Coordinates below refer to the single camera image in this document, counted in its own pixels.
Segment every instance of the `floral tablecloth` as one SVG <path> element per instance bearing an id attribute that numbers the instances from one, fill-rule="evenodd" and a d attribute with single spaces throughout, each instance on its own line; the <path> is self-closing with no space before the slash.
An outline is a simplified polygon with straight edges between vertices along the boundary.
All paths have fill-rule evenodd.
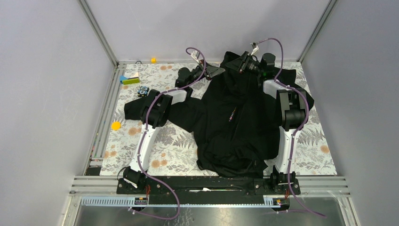
<path id="1" fill-rule="evenodd" d="M 119 130 L 110 130 L 106 152 L 101 168 L 101 176 L 115 176 L 119 170 L 128 166 L 139 142 L 141 122 L 125 120 L 124 105 L 139 98 L 137 90 L 140 86 L 164 91 L 174 87 L 177 71 L 187 67 L 192 69 L 196 63 L 185 64 L 132 64 L 127 65 L 125 77 L 130 77 L 136 72 L 140 74 L 140 83 L 121 85 L 113 121 L 119 121 Z M 296 69 L 296 83 L 309 92 L 306 79 L 300 63 L 284 63 L 285 69 Z M 192 97 L 201 98 L 209 82 L 200 80 L 192 86 Z M 148 173 L 156 176 L 212 176 L 217 175 L 209 170 L 200 170 L 196 164 L 197 145 L 193 134 L 167 122 L 162 127 L 155 139 L 150 155 L 150 168 Z M 330 150 L 324 136 L 323 129 L 316 107 L 310 111 L 309 121 L 305 125 L 298 141 L 296 151 L 297 175 L 336 175 L 335 166 Z M 268 167 L 265 175 L 271 173 Z"/>

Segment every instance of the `black metal base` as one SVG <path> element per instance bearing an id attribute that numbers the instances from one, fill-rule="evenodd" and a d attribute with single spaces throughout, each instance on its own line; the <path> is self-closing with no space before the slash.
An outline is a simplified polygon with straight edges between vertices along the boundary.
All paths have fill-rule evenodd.
<path id="1" fill-rule="evenodd" d="M 179 197 L 181 204 L 264 204 L 263 195 L 284 196 L 288 189 L 287 184 L 271 188 L 269 178 L 227 178 L 227 177 L 183 177 L 161 176 L 156 177 L 166 182 Z M 133 187 L 124 179 L 119 179 L 117 194 L 143 194 L 150 186 L 149 204 L 176 204 L 173 194 L 161 183 L 146 178 L 145 185 L 140 189 Z M 300 194 L 298 180 L 292 185 L 294 193 Z"/>

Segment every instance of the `metal floor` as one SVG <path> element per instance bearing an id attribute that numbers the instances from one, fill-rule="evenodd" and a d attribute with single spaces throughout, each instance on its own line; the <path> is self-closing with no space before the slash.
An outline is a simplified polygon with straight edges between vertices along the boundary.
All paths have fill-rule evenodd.
<path id="1" fill-rule="evenodd" d="M 290 210 L 302 209 L 291 199 Z M 174 225 L 174 226 L 340 226 L 345 225 L 340 204 L 335 198 L 306 198 L 306 205 L 327 215 L 327 219 L 310 213 L 279 213 L 270 208 L 181 208 L 178 218 L 170 221 L 132 215 L 127 207 L 82 206 L 77 226 L 127 226 L 127 225 Z M 143 210 L 159 216 L 173 216 L 176 208 L 151 208 Z"/>

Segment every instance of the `green block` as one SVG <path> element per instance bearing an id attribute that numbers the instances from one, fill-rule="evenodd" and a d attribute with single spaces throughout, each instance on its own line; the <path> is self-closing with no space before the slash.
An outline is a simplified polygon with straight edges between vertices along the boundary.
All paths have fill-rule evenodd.
<path id="1" fill-rule="evenodd" d="M 122 84 L 128 85 L 128 84 L 139 83 L 139 82 L 140 82 L 139 78 L 134 78 L 134 79 L 123 80 Z"/>

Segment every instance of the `gray wall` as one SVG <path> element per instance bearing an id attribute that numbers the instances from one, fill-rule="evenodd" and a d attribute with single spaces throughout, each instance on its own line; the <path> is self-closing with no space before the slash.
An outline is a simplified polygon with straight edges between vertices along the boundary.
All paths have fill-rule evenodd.
<path id="1" fill-rule="evenodd" d="M 363 226 L 398 225 L 399 2 L 340 1 L 303 67 Z"/>
<path id="2" fill-rule="evenodd" d="M 0 1 L 0 225 L 57 225 L 112 70 L 76 0 Z"/>
<path id="3" fill-rule="evenodd" d="M 225 51 L 251 51 L 250 43 L 280 39 L 286 59 L 296 60 L 328 0 L 88 0 L 110 46 L 121 61 L 191 60 L 199 48 L 209 61 Z M 261 52 L 280 57 L 277 43 Z"/>

